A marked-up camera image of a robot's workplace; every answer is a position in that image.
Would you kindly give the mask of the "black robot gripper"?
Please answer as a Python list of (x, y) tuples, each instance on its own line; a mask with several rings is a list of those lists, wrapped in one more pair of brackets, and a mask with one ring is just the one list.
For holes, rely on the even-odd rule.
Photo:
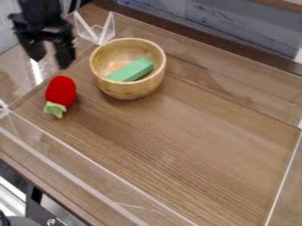
[(42, 41), (55, 43), (58, 65), (66, 69), (76, 59), (72, 24), (63, 16), (60, 0), (16, 0), (20, 12), (8, 14), (15, 36), (27, 55), (39, 62), (46, 56)]

